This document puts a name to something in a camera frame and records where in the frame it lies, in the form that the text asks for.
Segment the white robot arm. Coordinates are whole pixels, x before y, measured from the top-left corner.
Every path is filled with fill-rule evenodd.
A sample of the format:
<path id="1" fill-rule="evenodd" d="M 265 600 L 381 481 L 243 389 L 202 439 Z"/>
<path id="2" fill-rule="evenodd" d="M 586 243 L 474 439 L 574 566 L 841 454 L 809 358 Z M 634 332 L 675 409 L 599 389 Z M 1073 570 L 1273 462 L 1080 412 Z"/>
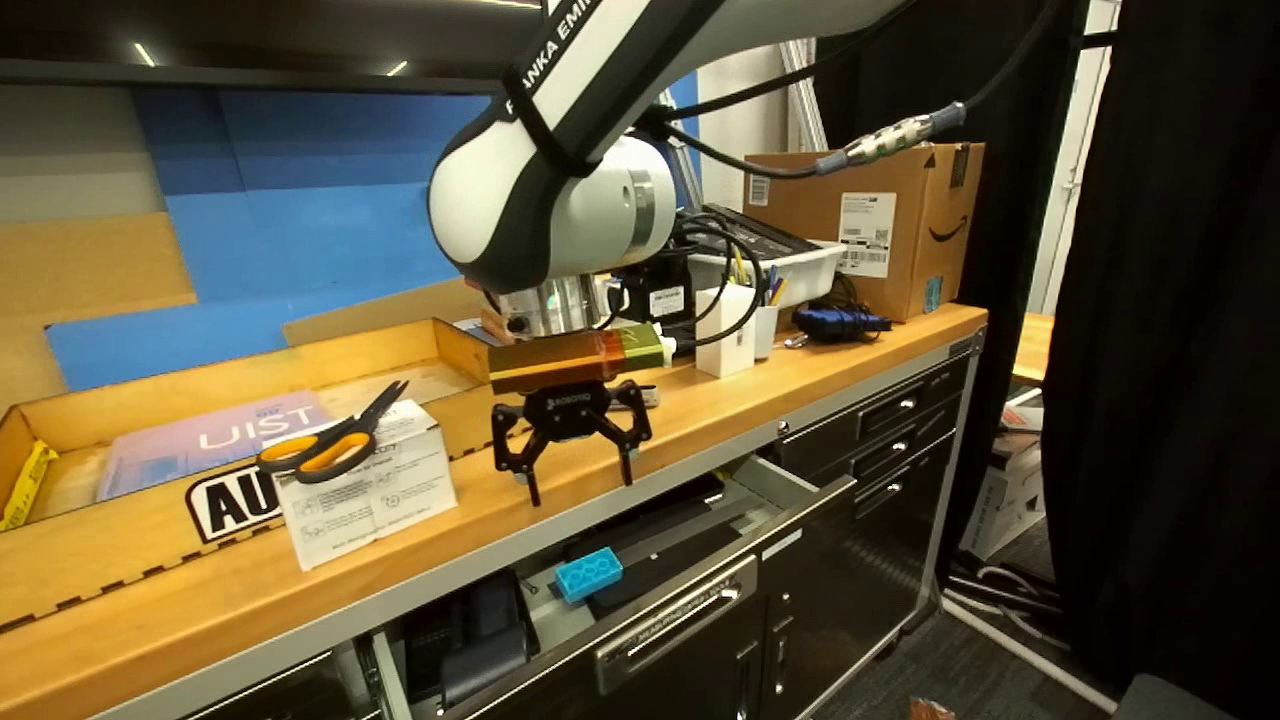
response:
<path id="1" fill-rule="evenodd" d="M 446 147 L 430 227 L 453 270 L 514 297 L 656 256 L 675 222 L 664 151 L 634 142 L 662 93 L 708 62 L 885 23 L 903 0 L 559 0 Z"/>

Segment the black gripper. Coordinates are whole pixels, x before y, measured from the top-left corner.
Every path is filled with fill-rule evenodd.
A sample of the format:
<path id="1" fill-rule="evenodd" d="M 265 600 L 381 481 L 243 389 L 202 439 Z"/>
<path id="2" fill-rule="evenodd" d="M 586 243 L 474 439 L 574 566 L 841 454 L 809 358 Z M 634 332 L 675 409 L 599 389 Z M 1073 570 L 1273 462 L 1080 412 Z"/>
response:
<path id="1" fill-rule="evenodd" d="M 609 417 L 618 404 L 634 417 L 629 430 L 619 430 Z M 519 417 L 531 426 L 531 435 L 517 454 L 510 446 L 510 434 L 517 430 Z M 531 507 L 540 507 L 535 462 L 543 454 L 543 439 L 575 439 L 575 435 L 611 439 L 619 454 L 619 477 L 623 483 L 634 483 L 634 454 L 643 439 L 653 439 L 643 389 L 634 381 L 618 389 L 606 389 L 599 381 L 586 381 L 586 384 L 558 384 L 558 389 L 527 392 L 523 409 L 514 409 L 514 404 L 492 409 L 492 463 L 523 481 Z"/>

